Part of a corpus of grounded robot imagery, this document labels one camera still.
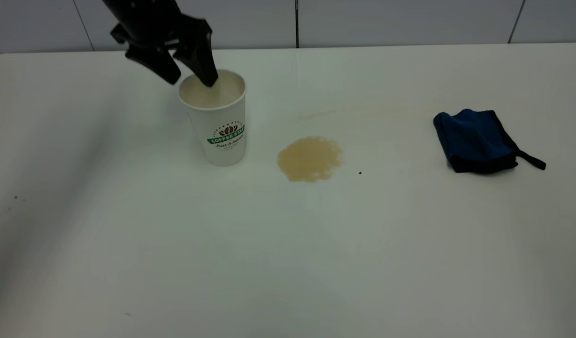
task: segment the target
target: towel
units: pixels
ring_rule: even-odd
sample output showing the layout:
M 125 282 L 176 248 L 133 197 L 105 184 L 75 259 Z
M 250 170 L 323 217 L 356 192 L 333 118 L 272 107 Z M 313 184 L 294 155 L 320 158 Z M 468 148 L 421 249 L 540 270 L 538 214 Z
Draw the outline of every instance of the towel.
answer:
M 434 127 L 444 154 L 457 173 L 487 174 L 511 169 L 517 167 L 517 156 L 539 169 L 547 166 L 517 147 L 494 111 L 465 109 L 455 116 L 440 113 L 434 117 Z

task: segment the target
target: paper cup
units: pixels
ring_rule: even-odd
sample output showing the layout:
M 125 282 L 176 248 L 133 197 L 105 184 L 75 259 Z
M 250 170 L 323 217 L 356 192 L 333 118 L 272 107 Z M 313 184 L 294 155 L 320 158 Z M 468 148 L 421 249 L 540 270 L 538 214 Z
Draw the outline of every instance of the paper cup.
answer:
M 179 95 L 187 105 L 187 114 L 208 162 L 228 166 L 240 162 L 246 152 L 246 83 L 232 71 L 218 73 L 219 79 L 212 88 L 204 87 L 195 75 L 186 77 L 179 86 Z M 214 107 L 215 102 L 224 105 Z

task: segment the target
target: liquid puddle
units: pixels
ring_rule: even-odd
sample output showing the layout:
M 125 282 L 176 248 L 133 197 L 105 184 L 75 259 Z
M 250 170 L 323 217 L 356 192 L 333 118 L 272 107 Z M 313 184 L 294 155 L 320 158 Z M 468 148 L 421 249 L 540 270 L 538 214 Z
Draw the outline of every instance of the liquid puddle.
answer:
M 277 154 L 277 166 L 290 182 L 329 180 L 342 165 L 342 149 L 332 139 L 309 136 L 298 139 Z

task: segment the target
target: dried coffee stain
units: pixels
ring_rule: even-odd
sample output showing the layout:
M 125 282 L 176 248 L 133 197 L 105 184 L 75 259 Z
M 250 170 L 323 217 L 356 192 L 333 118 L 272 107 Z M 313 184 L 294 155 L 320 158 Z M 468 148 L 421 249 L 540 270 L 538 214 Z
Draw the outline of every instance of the dried coffee stain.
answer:
M 342 149 L 332 139 L 309 136 L 298 139 L 277 154 L 277 166 L 290 182 L 329 180 L 342 165 Z

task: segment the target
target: cup rim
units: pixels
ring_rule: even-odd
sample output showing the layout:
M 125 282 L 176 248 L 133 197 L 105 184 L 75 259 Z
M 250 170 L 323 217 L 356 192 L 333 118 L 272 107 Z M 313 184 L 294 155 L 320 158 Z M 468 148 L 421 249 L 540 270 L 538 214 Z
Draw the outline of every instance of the cup rim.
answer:
M 179 100 L 180 100 L 183 104 L 187 105 L 188 107 L 190 107 L 191 109 L 194 109 L 194 110 L 196 110 L 196 111 L 209 111 L 209 112 L 220 111 L 220 110 L 228 109 L 229 107 L 231 107 L 231 106 L 233 106 L 233 105 L 236 105 L 236 104 L 237 104 L 238 102 L 240 102 L 240 101 L 244 98 L 244 96 L 246 95 L 246 90 L 247 90 L 246 80 L 244 79 L 244 77 L 242 77 L 242 75 L 240 75 L 240 74 L 238 74 L 238 73 L 236 73 L 236 72 L 234 72 L 234 71 L 231 71 L 231 70 L 229 70 L 229 69 L 217 69 L 217 71 L 219 71 L 219 70 L 229 71 L 230 73 L 232 73 L 232 74 L 234 74 L 234 75 L 237 75 L 238 77 L 240 77 L 240 79 L 242 79 L 242 82 L 244 83 L 244 92 L 242 92 L 242 94 L 240 95 L 240 97 L 237 98 L 234 102 L 232 102 L 232 103 L 230 103 L 230 104 L 228 104 L 228 105 L 225 105 L 225 106 L 221 106 L 221 107 L 215 107 L 215 108 L 200 108 L 200 107 L 195 107 L 195 106 L 187 103 L 186 101 L 184 101 L 184 100 L 181 98 L 181 86 L 183 86 L 183 83 L 185 83 L 185 81 L 187 81 L 188 79 L 191 79 L 192 77 L 196 77 L 196 74 L 188 75 L 188 76 L 185 77 L 185 79 L 183 79 L 183 80 L 181 81 L 181 83 L 179 84 L 179 87 L 177 88 L 177 97 L 179 98 Z

